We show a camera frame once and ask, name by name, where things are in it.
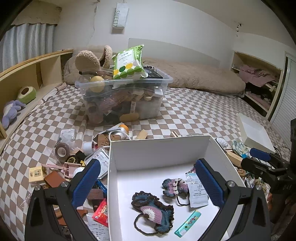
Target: cardboard box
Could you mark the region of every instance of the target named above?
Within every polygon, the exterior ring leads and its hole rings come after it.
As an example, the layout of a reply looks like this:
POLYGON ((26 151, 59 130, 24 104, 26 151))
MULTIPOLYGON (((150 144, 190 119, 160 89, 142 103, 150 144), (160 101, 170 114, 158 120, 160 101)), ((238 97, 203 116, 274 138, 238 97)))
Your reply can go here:
POLYGON ((242 142, 250 148, 257 148, 267 153, 276 153, 271 140, 262 125, 244 116, 237 114, 239 130, 241 132, 242 142))
MULTIPOLYGON (((173 228, 166 235, 159 235, 162 241, 180 241, 174 231, 192 214, 192 208, 178 207, 176 199, 168 203, 163 199, 162 182, 167 178, 185 178, 193 164, 205 158, 215 171, 219 171, 226 181, 233 180, 244 186, 232 163, 210 135, 173 137, 164 139, 143 139, 116 141, 111 144, 108 173, 108 218, 110 240, 151 241, 158 237, 148 237, 138 232, 133 222, 138 211, 131 206, 135 192, 151 193, 165 205, 174 206, 173 228)), ((238 206, 227 232, 222 240, 227 240, 237 223, 242 205, 238 206)), ((201 217, 182 237, 185 241, 196 241, 207 229, 218 212, 209 199, 209 205, 199 208, 201 217)), ((154 225, 140 218, 137 226, 144 232, 154 232, 154 225)))

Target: red packet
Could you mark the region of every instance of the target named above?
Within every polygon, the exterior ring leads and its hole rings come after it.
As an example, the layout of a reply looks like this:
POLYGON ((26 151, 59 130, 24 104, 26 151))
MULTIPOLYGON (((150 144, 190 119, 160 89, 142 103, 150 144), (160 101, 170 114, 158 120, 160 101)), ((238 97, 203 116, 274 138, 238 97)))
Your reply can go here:
POLYGON ((108 227, 108 206, 106 198, 104 198, 104 200, 101 202, 100 206, 93 214, 92 218, 96 222, 108 227))

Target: curtain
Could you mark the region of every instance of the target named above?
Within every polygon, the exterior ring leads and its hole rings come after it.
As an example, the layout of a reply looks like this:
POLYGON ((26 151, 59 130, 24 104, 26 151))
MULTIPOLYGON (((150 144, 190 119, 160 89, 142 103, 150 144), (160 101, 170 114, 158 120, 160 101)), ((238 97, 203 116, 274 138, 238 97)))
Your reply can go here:
POLYGON ((27 59, 51 53, 55 26, 25 23, 8 30, 0 41, 0 72, 27 59))

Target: green wet wipes package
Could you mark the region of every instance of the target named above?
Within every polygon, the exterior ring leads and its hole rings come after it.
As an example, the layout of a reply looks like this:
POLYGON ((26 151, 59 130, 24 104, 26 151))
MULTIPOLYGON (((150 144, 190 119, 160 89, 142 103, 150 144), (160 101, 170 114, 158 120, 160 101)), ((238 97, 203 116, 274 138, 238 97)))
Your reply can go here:
POLYGON ((113 79, 141 79, 147 78, 142 64, 142 51, 144 45, 138 45, 126 49, 113 56, 114 70, 113 79))

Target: clear plastic case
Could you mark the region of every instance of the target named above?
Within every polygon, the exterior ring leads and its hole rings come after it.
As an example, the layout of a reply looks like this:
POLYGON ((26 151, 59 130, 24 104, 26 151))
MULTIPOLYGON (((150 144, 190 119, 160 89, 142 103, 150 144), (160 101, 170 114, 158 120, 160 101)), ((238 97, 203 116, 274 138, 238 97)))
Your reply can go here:
POLYGON ((81 91, 90 124, 97 126, 103 121, 118 124, 156 117, 173 78, 159 69, 154 71, 163 79, 113 80, 112 69, 81 75, 75 87, 81 91), (91 81, 96 75, 105 80, 91 81))

